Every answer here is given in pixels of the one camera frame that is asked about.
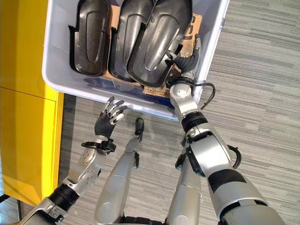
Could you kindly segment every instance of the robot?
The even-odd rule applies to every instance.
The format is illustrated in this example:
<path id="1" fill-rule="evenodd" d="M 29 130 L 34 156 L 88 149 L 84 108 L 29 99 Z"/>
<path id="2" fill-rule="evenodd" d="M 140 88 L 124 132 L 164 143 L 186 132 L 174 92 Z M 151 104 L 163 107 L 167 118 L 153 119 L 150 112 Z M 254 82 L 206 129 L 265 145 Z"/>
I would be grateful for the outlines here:
<path id="1" fill-rule="evenodd" d="M 185 148 L 175 164 L 181 172 L 166 220 L 160 222 L 124 215 L 130 174 L 132 168 L 139 166 L 138 152 L 143 139 L 144 122 L 137 118 L 135 137 L 128 142 L 98 199 L 94 214 L 96 225 L 198 225 L 201 198 L 199 176 L 207 180 L 218 225 L 285 225 L 255 186 L 235 170 L 241 161 L 239 151 L 226 145 L 202 113 L 202 109 L 212 100 L 215 88 L 211 83 L 194 84 L 193 70 L 198 62 L 200 45 L 200 39 L 196 37 L 194 52 L 188 58 L 167 52 L 170 61 L 181 69 L 181 76 L 172 77 L 166 83 L 170 87 L 171 103 L 186 135 L 183 142 Z M 213 88 L 211 97 L 201 108 L 192 97 L 194 86 Z M 115 151 L 116 146 L 110 136 L 126 109 L 126 106 L 121 106 L 124 101 L 115 104 L 113 101 L 113 97 L 107 101 L 96 121 L 94 140 L 82 144 L 84 151 L 78 164 L 19 225 L 62 222 L 78 198 L 93 186 L 106 156 Z M 237 155 L 233 166 L 231 151 Z"/>

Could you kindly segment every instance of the yellow panel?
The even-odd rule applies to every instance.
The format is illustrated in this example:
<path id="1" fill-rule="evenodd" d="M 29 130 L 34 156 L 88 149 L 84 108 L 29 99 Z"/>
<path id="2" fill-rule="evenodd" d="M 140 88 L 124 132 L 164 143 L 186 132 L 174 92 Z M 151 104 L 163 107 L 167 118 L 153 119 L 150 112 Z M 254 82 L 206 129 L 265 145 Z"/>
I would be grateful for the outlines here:
<path id="1" fill-rule="evenodd" d="M 2 0 L 0 8 L 0 86 L 57 100 L 41 72 L 47 0 Z"/>
<path id="2" fill-rule="evenodd" d="M 0 140 L 4 191 L 37 204 L 57 185 L 56 146 L 61 106 L 55 101 L 0 88 Z"/>

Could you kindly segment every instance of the black band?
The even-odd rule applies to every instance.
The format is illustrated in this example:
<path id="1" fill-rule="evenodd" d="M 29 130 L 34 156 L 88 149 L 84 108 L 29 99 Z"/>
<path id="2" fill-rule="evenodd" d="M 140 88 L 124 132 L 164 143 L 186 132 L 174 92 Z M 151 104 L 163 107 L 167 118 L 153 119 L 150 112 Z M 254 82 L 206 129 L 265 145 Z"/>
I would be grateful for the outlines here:
<path id="1" fill-rule="evenodd" d="M 208 121 L 202 112 L 191 112 L 187 114 L 181 121 L 181 125 L 185 132 L 203 123 L 208 123 Z"/>
<path id="2" fill-rule="evenodd" d="M 61 184 L 49 196 L 49 199 L 64 211 L 68 211 L 77 201 L 79 195 L 66 184 Z"/>
<path id="3" fill-rule="evenodd" d="M 234 181 L 246 183 L 244 177 L 239 172 L 231 169 L 214 172 L 208 177 L 208 182 L 213 193 L 215 193 L 221 185 Z"/>

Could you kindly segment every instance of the cardboard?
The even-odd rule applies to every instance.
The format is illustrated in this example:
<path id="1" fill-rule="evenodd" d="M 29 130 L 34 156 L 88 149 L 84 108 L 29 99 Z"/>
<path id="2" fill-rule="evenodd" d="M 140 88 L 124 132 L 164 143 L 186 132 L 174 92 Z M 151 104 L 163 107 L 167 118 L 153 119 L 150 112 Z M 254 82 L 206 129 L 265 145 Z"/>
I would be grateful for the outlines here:
<path id="1" fill-rule="evenodd" d="M 115 27 L 115 28 L 118 27 L 119 16 L 120 16 L 120 7 L 112 6 L 112 27 Z M 202 16 L 193 14 L 192 22 L 181 42 L 181 44 L 183 45 L 182 50 L 180 52 L 181 57 L 189 57 L 192 55 L 194 45 L 195 45 L 195 34 L 197 34 L 197 32 L 199 31 L 201 22 L 202 22 Z M 173 67 L 170 74 L 179 73 L 179 71 L 180 70 L 177 67 Z M 106 79 L 111 80 L 111 81 L 117 81 L 119 83 L 124 83 L 126 85 L 130 85 L 133 87 L 143 88 L 142 85 L 140 85 L 137 82 L 126 82 L 126 81 L 120 80 L 120 79 L 114 77 L 113 75 L 111 75 L 108 71 L 102 77 L 105 77 Z M 165 98 L 168 98 L 170 96 L 170 90 L 166 88 L 165 84 L 159 88 L 144 87 L 143 93 L 146 95 L 153 95 L 153 96 L 159 96 L 159 97 L 165 97 Z"/>

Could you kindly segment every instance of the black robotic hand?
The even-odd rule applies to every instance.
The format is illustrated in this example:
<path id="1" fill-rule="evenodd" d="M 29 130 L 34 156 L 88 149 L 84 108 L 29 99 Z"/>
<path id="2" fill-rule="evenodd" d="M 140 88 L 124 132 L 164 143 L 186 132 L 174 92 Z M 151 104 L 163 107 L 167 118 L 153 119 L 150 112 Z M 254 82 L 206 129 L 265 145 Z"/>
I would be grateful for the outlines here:
<path id="1" fill-rule="evenodd" d="M 117 122 L 124 117 L 123 111 L 127 106 L 121 106 L 124 101 L 113 103 L 114 97 L 110 97 L 95 124 L 95 135 L 101 135 L 109 139 Z"/>

